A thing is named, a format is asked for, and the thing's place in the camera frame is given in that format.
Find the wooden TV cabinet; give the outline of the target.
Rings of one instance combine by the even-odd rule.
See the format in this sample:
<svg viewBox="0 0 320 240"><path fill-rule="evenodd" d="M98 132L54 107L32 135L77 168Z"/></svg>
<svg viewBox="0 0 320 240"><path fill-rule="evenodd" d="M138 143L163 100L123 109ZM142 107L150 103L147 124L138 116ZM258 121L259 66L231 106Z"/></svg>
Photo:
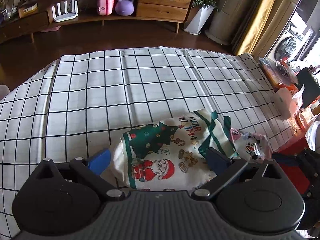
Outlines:
<svg viewBox="0 0 320 240"><path fill-rule="evenodd" d="M185 23L194 0L32 0L31 13L1 23L1 42L76 23L148 20Z"/></svg>

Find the yellow curtain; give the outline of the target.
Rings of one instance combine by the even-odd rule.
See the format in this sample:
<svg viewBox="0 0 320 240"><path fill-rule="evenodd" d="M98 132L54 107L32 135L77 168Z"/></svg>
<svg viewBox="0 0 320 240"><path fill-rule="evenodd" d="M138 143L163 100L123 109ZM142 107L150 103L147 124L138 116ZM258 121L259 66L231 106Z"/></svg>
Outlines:
<svg viewBox="0 0 320 240"><path fill-rule="evenodd" d="M245 16L244 22L236 33L233 42L233 54L251 53L260 38L271 13L275 0L254 0Z"/></svg>

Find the checkered white tablecloth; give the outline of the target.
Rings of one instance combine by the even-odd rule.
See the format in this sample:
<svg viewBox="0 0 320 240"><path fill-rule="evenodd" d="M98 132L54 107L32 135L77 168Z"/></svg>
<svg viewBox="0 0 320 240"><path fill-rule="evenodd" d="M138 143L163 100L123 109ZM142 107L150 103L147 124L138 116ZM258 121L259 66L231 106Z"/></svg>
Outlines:
<svg viewBox="0 0 320 240"><path fill-rule="evenodd" d="M139 125L206 109L267 135L277 150L293 128L272 94L249 54L158 47L63 55L1 100L1 239L18 233L12 201L43 158L88 157Z"/></svg>

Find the washing machine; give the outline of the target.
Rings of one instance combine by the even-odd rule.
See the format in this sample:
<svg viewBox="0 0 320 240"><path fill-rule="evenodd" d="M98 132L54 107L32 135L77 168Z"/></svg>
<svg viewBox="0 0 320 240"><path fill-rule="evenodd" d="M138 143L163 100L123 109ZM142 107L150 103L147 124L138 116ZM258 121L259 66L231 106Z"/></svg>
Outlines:
<svg viewBox="0 0 320 240"><path fill-rule="evenodd" d="M279 63L281 60L284 62L292 61L299 52L302 52L306 43L313 35L313 29L309 28L306 33L304 30L306 24L304 22L290 21L284 32L277 39L271 50L266 55L268 60Z"/></svg>

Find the Christmas Santa cloth bag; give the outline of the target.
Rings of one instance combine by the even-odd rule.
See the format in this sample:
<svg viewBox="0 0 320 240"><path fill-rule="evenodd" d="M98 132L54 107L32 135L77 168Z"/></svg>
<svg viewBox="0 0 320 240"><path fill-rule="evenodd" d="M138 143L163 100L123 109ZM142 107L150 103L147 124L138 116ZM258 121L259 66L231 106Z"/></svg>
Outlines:
<svg viewBox="0 0 320 240"><path fill-rule="evenodd" d="M230 117L202 109L124 132L111 145L110 170L134 190L190 191L217 176L206 162L208 148L238 155Z"/></svg>

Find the purple kettlebell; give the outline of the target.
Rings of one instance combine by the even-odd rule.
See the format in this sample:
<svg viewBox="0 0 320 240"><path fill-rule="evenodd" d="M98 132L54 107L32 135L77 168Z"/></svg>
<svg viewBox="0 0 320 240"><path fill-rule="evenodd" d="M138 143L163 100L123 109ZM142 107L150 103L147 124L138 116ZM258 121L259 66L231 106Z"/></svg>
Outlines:
<svg viewBox="0 0 320 240"><path fill-rule="evenodd" d="M120 16L130 16L134 12L135 0L117 0L115 11Z"/></svg>

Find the printed small fabric pouch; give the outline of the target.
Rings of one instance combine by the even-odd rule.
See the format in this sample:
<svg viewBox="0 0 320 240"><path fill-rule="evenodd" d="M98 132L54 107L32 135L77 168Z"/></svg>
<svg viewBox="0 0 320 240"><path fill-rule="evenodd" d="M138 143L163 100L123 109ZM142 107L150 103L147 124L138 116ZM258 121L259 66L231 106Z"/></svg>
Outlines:
<svg viewBox="0 0 320 240"><path fill-rule="evenodd" d="M249 163L261 163L272 157L267 136L231 128L231 137L237 154Z"/></svg>

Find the red cardboard box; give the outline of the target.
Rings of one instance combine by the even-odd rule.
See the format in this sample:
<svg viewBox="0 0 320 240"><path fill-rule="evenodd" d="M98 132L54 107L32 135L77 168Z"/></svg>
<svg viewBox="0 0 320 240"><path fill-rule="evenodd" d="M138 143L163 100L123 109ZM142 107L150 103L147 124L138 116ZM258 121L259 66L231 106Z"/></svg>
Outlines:
<svg viewBox="0 0 320 240"><path fill-rule="evenodd" d="M296 156L304 148L309 148L305 137L293 137L276 152L272 153L272 158L277 161L300 194L304 194L310 186L310 181L296 160Z"/></svg>

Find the pink toy case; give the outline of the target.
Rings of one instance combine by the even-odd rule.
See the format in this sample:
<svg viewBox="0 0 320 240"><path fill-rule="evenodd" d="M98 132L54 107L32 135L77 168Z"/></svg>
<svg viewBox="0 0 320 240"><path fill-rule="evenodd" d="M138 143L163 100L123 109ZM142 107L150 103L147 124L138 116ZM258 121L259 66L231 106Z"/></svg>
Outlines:
<svg viewBox="0 0 320 240"><path fill-rule="evenodd" d="M115 0L98 0L98 14L110 15L114 8Z"/></svg>

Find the white plant pot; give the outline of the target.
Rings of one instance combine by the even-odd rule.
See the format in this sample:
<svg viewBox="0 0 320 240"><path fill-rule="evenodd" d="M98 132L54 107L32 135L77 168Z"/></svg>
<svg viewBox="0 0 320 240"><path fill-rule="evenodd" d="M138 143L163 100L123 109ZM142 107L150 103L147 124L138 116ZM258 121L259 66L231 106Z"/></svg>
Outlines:
<svg viewBox="0 0 320 240"><path fill-rule="evenodd" d="M184 31L191 35L199 35L202 27L214 11L213 6L194 7L191 9L187 21L184 24Z"/></svg>

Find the white wifi router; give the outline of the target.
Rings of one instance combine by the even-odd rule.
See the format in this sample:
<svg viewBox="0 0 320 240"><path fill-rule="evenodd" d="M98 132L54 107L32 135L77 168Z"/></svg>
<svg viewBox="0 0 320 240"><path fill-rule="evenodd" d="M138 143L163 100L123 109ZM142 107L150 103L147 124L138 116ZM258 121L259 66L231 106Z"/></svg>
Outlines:
<svg viewBox="0 0 320 240"><path fill-rule="evenodd" d="M63 2L63 8L61 8L61 3L57 3L51 7L53 21L55 23L61 23L68 20L73 20L78 17L78 1L71 0L70 3L67 1Z"/></svg>

